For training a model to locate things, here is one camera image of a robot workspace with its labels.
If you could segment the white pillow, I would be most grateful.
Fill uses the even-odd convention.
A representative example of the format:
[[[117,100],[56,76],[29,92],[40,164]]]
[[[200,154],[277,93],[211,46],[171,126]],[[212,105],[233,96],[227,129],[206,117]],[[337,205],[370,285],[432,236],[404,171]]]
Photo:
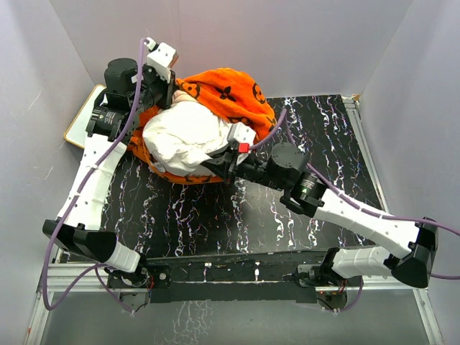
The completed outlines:
[[[186,92],[176,91],[172,106],[147,122],[142,138],[153,158],[153,168],[159,173],[209,178],[214,174],[201,163],[228,144],[231,125]]]

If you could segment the orange patterned plush pillowcase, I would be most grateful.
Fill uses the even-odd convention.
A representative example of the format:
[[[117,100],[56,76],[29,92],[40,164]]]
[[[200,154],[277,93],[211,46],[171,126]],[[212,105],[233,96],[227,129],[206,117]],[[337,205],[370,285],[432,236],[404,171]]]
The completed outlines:
[[[242,122],[256,132],[254,142],[268,138],[277,123],[272,107],[255,80],[244,72],[231,68],[208,70],[177,81],[177,91],[184,91],[198,103],[208,107],[217,117],[231,124]],[[153,168],[153,158],[147,150],[142,132],[147,122],[159,111],[158,106],[139,115],[139,126],[129,141],[128,150],[161,178],[181,185],[220,183],[221,178],[179,178],[170,173],[160,173]]]

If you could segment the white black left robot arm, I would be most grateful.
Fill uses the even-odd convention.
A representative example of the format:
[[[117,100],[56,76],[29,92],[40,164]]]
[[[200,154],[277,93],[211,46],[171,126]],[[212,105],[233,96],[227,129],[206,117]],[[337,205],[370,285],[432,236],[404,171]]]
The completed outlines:
[[[106,87],[97,95],[86,125],[83,157],[69,196],[55,220],[42,231],[59,248],[105,264],[134,287],[146,283],[149,270],[138,252],[101,230],[101,216],[111,180],[127,151],[140,114],[158,105],[169,108],[175,87],[173,62],[131,58],[109,62]]]

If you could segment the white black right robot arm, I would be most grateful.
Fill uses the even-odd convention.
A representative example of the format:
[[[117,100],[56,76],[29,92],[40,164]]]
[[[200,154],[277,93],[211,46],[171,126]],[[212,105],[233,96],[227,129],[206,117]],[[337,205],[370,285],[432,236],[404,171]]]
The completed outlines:
[[[296,214],[336,224],[372,241],[372,246],[331,248],[308,272],[311,282],[337,285],[358,276],[392,276],[412,288],[426,288],[438,248],[433,220],[402,221],[348,197],[307,166],[293,144],[276,144],[267,160],[225,147],[202,162],[225,182],[241,178],[283,192],[280,202]]]

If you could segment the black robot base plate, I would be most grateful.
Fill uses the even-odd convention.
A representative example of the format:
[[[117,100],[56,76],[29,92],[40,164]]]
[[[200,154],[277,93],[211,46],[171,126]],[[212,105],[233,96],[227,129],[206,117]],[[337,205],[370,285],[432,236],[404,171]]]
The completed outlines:
[[[359,277],[340,278],[320,266],[324,251],[214,254],[143,259],[134,273],[114,270],[109,287],[144,289],[149,303],[291,300],[316,303],[322,292],[330,308],[343,308]]]

